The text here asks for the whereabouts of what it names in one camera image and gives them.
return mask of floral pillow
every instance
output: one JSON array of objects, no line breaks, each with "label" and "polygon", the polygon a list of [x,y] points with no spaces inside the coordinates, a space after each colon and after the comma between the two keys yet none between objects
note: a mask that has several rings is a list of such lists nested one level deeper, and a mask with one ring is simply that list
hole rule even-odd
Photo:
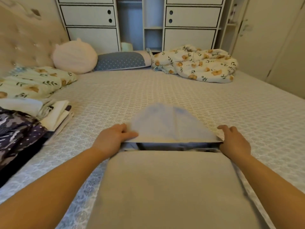
[{"label": "floral pillow", "polygon": [[18,66],[11,76],[0,79],[0,98],[48,98],[55,91],[77,80],[77,75],[49,66],[26,68]]}]

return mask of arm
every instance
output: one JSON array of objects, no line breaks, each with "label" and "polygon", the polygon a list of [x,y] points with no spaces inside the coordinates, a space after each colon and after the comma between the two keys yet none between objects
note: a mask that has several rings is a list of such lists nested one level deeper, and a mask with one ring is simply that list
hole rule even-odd
[{"label": "arm", "polygon": [[0,228],[55,228],[84,181],[121,142],[137,137],[126,125],[103,130],[93,146],[32,182],[0,205]]},{"label": "arm", "polygon": [[224,131],[221,152],[245,175],[277,229],[305,228],[305,194],[251,156],[249,142],[236,127]]}]

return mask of navy polka dot fabric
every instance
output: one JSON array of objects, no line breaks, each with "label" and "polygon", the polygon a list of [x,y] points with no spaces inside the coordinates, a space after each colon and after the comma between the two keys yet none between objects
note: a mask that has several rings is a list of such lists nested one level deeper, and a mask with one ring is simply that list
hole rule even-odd
[{"label": "navy polka dot fabric", "polygon": [[114,52],[99,55],[94,71],[131,69],[144,66],[145,60],[140,53]]}]

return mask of bed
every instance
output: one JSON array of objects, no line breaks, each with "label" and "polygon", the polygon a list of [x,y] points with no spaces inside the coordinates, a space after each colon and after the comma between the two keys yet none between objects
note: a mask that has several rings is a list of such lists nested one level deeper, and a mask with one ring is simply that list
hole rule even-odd
[{"label": "bed", "polygon": [[[219,124],[235,125],[256,158],[305,192],[305,100],[240,71],[229,84],[198,82],[150,68],[93,72],[79,75],[53,97],[70,100],[74,119],[0,189],[0,202],[91,146],[102,129],[128,121],[154,102],[186,108],[215,133]],[[106,164],[86,180],[57,228],[86,228]],[[248,182],[238,175],[274,228]]]}]

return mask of hand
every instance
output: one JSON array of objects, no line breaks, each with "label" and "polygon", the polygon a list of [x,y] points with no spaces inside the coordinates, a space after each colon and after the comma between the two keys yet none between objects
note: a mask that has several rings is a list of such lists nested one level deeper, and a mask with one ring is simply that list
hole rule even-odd
[{"label": "hand", "polygon": [[220,145],[220,151],[233,162],[239,157],[251,154],[250,143],[243,137],[236,127],[220,125],[217,127],[224,132],[224,143]]},{"label": "hand", "polygon": [[105,155],[104,159],[108,159],[119,151],[122,142],[139,135],[137,132],[126,131],[126,124],[114,125],[104,129],[100,132],[91,148],[101,151]]}]

